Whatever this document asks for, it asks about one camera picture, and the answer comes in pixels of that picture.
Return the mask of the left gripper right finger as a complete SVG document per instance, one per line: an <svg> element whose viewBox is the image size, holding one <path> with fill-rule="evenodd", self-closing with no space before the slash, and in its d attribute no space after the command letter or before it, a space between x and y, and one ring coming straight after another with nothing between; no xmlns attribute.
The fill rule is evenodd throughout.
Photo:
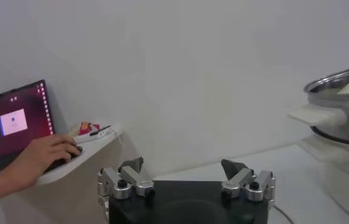
<svg viewBox="0 0 349 224"><path fill-rule="evenodd" d="M244 163L238 163L223 159L221 166L227 177L222 182L222 197L230 201L244 196L248 201L275 201L275 175L268 170L262 170L259 174L247 167Z"/></svg>

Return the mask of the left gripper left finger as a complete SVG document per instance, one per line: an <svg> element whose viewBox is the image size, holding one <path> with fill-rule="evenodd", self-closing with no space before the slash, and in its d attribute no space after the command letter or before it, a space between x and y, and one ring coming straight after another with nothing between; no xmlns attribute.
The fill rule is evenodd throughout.
<svg viewBox="0 0 349 224"><path fill-rule="evenodd" d="M144 159L124 161L117 170L105 167L97 173L97 194L104 198L114 197L125 200L131 197L132 190L137 196L147 198L154 193L154 182L140 174Z"/></svg>

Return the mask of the person's bare hand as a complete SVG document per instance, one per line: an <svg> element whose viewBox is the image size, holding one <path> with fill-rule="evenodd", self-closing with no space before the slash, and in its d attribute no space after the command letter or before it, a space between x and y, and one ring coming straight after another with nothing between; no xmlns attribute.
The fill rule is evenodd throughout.
<svg viewBox="0 0 349 224"><path fill-rule="evenodd" d="M58 160L70 162L80 150L73 138L63 135L50 135L32 140L22 153L6 169L5 173L14 190L25 189Z"/></svg>

